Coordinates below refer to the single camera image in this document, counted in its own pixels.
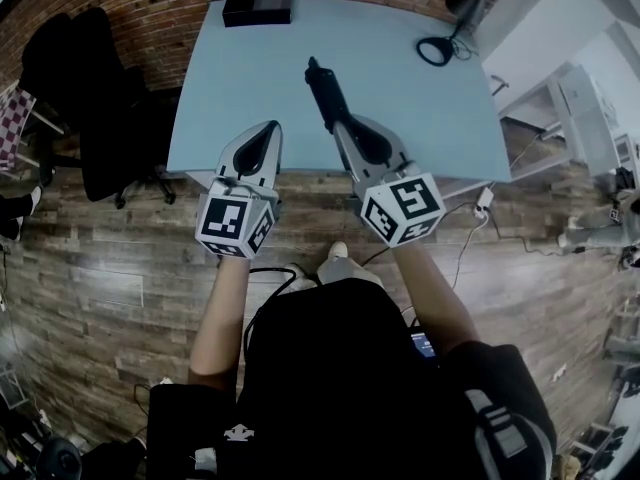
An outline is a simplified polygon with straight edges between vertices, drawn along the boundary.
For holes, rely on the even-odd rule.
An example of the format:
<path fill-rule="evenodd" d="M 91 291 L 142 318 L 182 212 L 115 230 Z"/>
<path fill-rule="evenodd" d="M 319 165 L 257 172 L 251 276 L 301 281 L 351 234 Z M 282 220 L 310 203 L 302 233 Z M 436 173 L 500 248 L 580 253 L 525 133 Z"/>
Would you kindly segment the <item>white power strip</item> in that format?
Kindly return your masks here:
<path fill-rule="evenodd" d="M 489 187 L 484 187 L 473 206 L 473 215 L 479 220 L 486 220 L 490 213 L 490 207 L 494 199 L 494 192 Z"/>

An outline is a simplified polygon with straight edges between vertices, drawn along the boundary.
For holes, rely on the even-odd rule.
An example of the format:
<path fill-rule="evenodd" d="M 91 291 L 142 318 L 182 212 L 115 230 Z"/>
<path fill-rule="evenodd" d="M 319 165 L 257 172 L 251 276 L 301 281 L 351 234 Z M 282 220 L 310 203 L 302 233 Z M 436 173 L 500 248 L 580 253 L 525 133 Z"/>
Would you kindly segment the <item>black office chair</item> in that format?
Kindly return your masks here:
<path fill-rule="evenodd" d="M 153 180 L 174 203 L 159 174 L 174 115 L 146 87 L 139 67 L 122 64 L 102 8 L 60 13 L 39 27 L 24 47 L 19 85 L 77 133 L 76 165 L 90 201 L 113 197 L 123 208 L 130 185 Z"/>

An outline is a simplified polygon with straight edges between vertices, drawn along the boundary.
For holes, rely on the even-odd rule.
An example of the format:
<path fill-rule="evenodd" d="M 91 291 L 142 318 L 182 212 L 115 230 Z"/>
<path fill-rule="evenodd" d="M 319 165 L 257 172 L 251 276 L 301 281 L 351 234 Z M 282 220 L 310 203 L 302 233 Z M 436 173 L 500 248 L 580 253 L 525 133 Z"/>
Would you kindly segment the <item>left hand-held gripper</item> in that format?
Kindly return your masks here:
<path fill-rule="evenodd" d="M 195 239 L 208 252 L 236 258 L 258 254 L 277 221 L 279 196 L 270 188 L 281 147 L 282 129 L 275 120 L 250 127 L 226 145 L 219 176 L 198 203 Z M 246 182 L 221 176 L 242 176 Z"/>

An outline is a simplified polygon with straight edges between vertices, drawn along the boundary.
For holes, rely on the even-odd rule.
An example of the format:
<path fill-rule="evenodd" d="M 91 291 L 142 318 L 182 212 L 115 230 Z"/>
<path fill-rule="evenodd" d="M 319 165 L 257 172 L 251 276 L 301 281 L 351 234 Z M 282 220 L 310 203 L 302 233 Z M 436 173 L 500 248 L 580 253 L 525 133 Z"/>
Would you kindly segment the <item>white desk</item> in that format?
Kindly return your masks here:
<path fill-rule="evenodd" d="M 640 176 L 640 0 L 499 0 L 475 39 L 499 116 L 565 138 L 514 180 L 571 160 Z"/>

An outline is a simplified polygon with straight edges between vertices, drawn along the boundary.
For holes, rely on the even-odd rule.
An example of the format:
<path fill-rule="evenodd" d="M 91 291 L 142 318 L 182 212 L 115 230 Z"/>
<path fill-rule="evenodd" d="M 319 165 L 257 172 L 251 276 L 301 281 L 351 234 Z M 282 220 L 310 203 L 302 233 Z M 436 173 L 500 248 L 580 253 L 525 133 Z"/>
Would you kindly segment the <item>person's left forearm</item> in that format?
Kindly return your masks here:
<path fill-rule="evenodd" d="M 188 382 L 236 391 L 251 264 L 224 257 L 192 346 Z"/>

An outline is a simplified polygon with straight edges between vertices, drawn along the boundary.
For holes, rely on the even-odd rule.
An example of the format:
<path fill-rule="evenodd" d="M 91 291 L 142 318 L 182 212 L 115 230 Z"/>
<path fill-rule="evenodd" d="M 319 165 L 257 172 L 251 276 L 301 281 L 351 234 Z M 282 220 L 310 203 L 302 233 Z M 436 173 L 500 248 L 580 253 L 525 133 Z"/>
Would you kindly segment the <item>black device with screen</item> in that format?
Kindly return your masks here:
<path fill-rule="evenodd" d="M 436 354 L 425 333 L 418 329 L 411 329 L 410 337 L 421 358 L 429 364 L 435 364 L 437 362 Z"/>

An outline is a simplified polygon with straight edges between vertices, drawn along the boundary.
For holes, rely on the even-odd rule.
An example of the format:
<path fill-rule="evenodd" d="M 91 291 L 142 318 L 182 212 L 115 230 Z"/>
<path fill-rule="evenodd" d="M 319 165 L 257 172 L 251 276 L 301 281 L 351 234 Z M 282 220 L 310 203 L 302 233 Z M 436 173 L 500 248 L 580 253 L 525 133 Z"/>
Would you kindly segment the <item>person's right forearm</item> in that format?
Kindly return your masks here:
<path fill-rule="evenodd" d="M 415 316 L 438 355 L 480 341 L 467 308 L 421 243 L 396 247 L 393 256 Z"/>

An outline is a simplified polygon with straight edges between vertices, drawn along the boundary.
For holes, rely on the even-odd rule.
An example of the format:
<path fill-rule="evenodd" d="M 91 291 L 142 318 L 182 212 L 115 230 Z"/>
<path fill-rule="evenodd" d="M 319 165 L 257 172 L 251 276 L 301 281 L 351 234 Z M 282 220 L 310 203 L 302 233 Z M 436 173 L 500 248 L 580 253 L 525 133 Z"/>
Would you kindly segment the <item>black box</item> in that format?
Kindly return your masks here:
<path fill-rule="evenodd" d="M 226 0 L 222 18 L 227 28 L 291 23 L 293 0 Z"/>

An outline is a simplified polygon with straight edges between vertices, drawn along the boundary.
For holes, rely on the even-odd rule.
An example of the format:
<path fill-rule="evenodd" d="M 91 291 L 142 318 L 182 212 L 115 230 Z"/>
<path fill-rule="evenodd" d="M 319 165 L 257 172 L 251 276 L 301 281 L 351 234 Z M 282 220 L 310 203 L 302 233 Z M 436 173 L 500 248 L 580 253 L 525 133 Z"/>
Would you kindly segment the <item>person's black shirt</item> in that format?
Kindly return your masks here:
<path fill-rule="evenodd" d="M 556 433 L 511 345 L 427 359 L 358 279 L 256 313 L 239 395 L 151 390 L 147 480 L 548 480 Z"/>

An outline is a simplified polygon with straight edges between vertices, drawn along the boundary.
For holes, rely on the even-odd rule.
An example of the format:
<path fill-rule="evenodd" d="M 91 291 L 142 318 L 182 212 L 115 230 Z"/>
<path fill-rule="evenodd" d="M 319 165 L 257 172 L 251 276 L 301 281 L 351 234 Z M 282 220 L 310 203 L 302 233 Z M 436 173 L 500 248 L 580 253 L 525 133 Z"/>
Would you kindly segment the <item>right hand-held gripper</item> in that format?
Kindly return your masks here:
<path fill-rule="evenodd" d="M 430 234 L 446 213 L 434 178 L 409 161 L 397 134 L 354 115 L 334 124 L 333 136 L 353 190 L 359 217 L 390 248 Z"/>

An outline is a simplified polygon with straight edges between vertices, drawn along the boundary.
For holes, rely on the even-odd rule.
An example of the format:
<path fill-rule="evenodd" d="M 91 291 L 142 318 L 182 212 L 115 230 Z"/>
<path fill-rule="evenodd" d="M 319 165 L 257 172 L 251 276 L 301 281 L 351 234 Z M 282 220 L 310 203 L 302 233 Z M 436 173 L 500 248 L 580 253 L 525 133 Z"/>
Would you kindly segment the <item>checkered cloth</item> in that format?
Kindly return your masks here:
<path fill-rule="evenodd" d="M 18 146 L 36 98 L 14 82 L 0 93 L 0 171 L 14 168 Z"/>

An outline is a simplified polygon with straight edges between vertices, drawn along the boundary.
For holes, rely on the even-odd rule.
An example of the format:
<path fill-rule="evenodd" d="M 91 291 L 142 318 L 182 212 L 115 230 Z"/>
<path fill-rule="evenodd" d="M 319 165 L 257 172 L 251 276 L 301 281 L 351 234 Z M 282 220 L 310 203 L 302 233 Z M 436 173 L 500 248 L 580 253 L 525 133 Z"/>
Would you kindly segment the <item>black calculator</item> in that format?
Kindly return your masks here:
<path fill-rule="evenodd" d="M 305 82 L 311 89 L 329 133 L 333 133 L 336 122 L 348 122 L 351 119 L 350 110 L 334 72 L 321 67 L 315 57 L 309 58 Z"/>

